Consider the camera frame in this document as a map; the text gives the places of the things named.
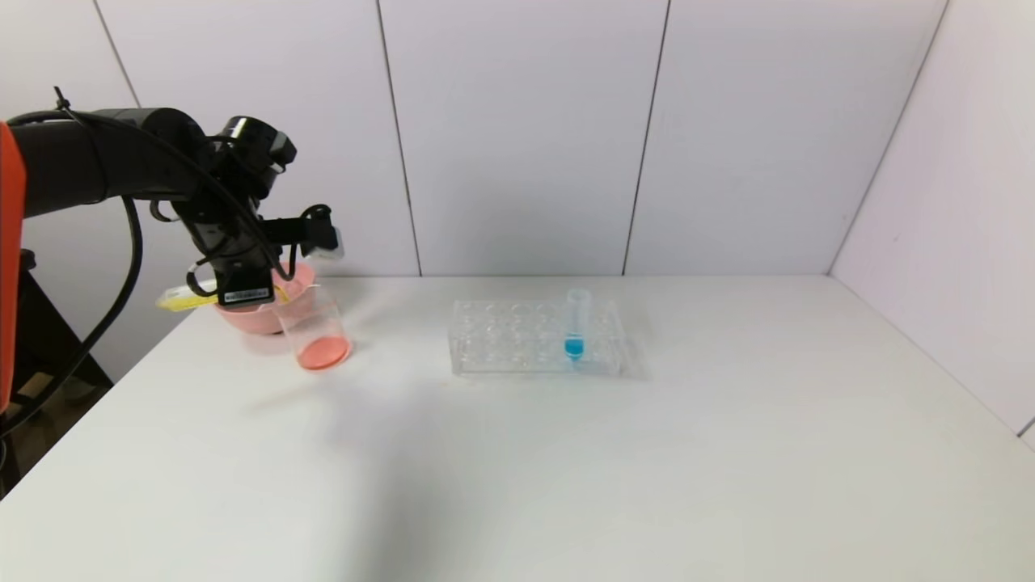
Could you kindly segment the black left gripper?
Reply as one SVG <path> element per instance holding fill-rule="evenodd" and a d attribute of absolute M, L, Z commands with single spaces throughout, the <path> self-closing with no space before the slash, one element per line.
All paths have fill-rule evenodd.
<path fill-rule="evenodd" d="M 189 288 L 199 296 L 217 298 L 221 308 L 252 308 L 275 301 L 272 270 L 275 250 L 252 230 L 232 222 L 189 224 L 193 242 L 202 258 L 189 269 Z M 196 270 L 212 268 L 215 284 L 207 289 Z"/>

